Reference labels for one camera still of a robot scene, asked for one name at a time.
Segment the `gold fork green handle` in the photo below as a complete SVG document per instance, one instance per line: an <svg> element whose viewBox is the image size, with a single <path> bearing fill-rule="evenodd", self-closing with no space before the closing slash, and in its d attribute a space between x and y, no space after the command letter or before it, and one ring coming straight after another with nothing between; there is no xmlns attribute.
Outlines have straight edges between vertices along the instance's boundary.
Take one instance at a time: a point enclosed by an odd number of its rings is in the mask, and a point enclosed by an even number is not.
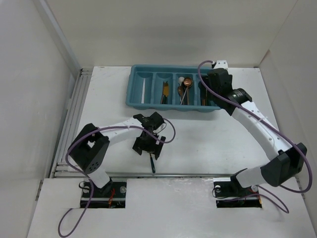
<svg viewBox="0 0 317 238"><path fill-rule="evenodd" d="M152 154L149 154L149 156L150 156L151 170L152 170L152 173L155 174L156 173L155 162L154 162L155 159Z"/></svg>

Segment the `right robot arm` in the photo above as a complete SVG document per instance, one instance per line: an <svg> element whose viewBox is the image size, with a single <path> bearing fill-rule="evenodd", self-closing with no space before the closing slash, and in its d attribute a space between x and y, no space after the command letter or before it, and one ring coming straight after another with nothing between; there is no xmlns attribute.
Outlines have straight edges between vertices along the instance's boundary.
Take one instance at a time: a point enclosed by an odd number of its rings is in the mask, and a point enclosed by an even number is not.
<svg viewBox="0 0 317 238"><path fill-rule="evenodd" d="M243 169L230 177L229 189L241 195L253 185L269 184L278 187L298 174L304 165L307 149L303 143L292 145L282 138L276 128L259 111L252 97L242 88L233 89L233 76L224 68L210 70L199 76L205 87L206 99L240 122L262 147L269 162L251 169Z"/></svg>

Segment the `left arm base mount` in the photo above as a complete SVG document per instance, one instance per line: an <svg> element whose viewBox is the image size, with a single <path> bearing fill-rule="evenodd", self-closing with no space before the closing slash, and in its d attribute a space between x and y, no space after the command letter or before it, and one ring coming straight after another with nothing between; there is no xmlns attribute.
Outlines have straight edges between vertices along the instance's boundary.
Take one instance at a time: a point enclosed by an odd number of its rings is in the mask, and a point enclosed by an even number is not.
<svg viewBox="0 0 317 238"><path fill-rule="evenodd" d="M81 189L80 208L85 208L91 196L91 185L87 180L78 184ZM127 180L115 178L110 181L105 190L94 185L94 192L88 208L121 209L126 205Z"/></svg>

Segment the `copper round spoon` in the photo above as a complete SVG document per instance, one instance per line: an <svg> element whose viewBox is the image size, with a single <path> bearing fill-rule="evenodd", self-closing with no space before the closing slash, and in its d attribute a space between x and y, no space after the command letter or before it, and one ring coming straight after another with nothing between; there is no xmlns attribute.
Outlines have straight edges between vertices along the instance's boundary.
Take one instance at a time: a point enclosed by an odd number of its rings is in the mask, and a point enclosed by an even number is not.
<svg viewBox="0 0 317 238"><path fill-rule="evenodd" d="M190 78L190 77L186 77L183 81L183 84L185 86L185 93L186 93L186 105L189 105L189 91L190 91L190 88L192 87L193 85L193 79Z"/></svg>

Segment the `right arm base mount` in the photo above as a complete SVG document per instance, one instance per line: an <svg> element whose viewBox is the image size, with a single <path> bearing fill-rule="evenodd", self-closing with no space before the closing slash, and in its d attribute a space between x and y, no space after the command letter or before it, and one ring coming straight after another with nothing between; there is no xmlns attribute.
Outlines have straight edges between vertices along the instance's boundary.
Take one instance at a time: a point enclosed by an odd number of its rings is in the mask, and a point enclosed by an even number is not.
<svg viewBox="0 0 317 238"><path fill-rule="evenodd" d="M258 186L242 188L230 178L215 178L212 195L217 208L262 208Z"/></svg>

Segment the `gold knife green handle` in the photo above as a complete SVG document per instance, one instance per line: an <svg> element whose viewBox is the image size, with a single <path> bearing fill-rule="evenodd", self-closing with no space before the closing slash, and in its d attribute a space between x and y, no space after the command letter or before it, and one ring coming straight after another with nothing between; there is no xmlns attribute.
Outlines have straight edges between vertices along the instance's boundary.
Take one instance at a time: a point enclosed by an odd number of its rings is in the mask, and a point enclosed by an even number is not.
<svg viewBox="0 0 317 238"><path fill-rule="evenodd" d="M165 88L165 101L164 101L164 104L168 103L168 96L169 96L169 84L167 82L167 86Z"/></svg>
<svg viewBox="0 0 317 238"><path fill-rule="evenodd" d="M163 82L163 85L162 85L162 95L161 95L161 104L164 104L164 101L165 101L165 88L167 86L167 81L166 82Z"/></svg>

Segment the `blue plastic cutlery tray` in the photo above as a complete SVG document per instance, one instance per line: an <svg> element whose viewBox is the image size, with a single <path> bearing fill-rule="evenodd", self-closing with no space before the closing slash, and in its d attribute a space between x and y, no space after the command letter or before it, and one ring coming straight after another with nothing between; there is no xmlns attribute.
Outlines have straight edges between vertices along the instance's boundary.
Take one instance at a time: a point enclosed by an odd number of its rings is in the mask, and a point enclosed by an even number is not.
<svg viewBox="0 0 317 238"><path fill-rule="evenodd" d="M185 96L178 93L179 78L190 78L192 86ZM131 67L126 105L139 110L177 110L209 113L220 109L212 100L204 102L196 66L136 64Z"/></svg>

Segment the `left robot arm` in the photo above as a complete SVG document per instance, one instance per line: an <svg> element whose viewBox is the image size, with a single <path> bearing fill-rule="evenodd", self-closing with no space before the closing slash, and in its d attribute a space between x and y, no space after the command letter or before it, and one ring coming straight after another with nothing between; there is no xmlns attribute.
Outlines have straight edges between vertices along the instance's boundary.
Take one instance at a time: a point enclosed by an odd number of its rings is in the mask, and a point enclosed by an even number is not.
<svg viewBox="0 0 317 238"><path fill-rule="evenodd" d="M69 155L92 180L95 193L104 197L110 193L112 187L112 179L106 173L104 162L108 148L127 139L134 139L132 149L137 154L146 152L157 159L166 138L159 136L156 130L163 124L164 119L157 112L149 117L134 115L124 122L107 126L103 131L89 123L72 142Z"/></svg>

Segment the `white silver round spoon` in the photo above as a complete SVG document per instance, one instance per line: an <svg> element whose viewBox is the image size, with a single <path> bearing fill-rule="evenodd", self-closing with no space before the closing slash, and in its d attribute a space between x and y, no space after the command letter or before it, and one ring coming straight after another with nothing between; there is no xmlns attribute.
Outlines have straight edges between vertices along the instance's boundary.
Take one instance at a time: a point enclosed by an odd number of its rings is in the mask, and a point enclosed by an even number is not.
<svg viewBox="0 0 317 238"><path fill-rule="evenodd" d="M179 78L178 78L178 83L181 85L181 84L183 83L184 79L185 79L185 78L182 77L182 76L179 77Z"/></svg>

